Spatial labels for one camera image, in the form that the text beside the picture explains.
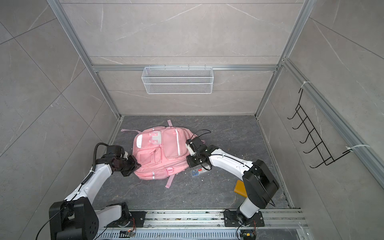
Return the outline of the pink student backpack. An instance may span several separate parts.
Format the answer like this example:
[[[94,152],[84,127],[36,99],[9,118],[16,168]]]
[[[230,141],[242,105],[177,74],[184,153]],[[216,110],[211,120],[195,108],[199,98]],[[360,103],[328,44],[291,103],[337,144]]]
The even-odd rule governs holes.
[[[176,127],[168,121],[168,126],[158,126],[138,133],[134,138],[133,157],[141,165],[134,174],[141,180],[167,179],[170,188],[175,176],[187,168],[190,151],[186,142],[197,135],[184,127]]]

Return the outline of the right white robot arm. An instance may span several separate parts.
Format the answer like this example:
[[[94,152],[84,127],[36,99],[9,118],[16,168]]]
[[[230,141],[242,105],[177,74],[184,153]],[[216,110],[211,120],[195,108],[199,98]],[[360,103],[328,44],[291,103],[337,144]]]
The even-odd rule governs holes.
[[[187,156],[189,167],[205,164],[221,168],[238,177],[245,186],[247,197],[237,209],[237,219],[246,224],[252,220],[259,210],[268,204],[274,205],[272,198],[279,190],[280,185],[268,166],[262,160],[255,162],[242,160],[224,152],[214,145],[207,146],[199,137],[186,141],[190,153]]]

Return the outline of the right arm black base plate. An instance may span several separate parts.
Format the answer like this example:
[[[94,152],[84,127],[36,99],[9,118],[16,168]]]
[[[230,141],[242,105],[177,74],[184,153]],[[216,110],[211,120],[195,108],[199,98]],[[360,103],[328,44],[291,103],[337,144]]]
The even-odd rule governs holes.
[[[251,218],[247,218],[240,211],[230,211],[228,209],[223,211],[224,223],[226,227],[264,227],[265,222],[261,212],[256,212]]]

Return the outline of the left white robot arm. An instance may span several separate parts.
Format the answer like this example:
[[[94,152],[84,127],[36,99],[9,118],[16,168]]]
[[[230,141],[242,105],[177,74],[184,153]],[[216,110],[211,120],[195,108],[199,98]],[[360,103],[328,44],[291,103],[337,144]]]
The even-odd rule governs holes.
[[[115,172],[130,176],[141,167],[137,159],[123,147],[96,144],[92,167],[78,187],[63,201],[55,202],[49,209],[52,240],[95,240],[99,229],[108,225],[126,227],[133,217],[126,203],[109,205],[99,211],[93,202],[104,182]]]

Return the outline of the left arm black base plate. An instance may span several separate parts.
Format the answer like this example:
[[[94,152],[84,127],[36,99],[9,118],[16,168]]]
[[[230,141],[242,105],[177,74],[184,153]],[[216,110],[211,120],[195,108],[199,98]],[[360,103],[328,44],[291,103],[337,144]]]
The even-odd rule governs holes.
[[[133,211],[128,214],[128,216],[122,217],[117,221],[114,221],[111,226],[120,227],[120,228],[142,228],[146,220],[145,211]]]

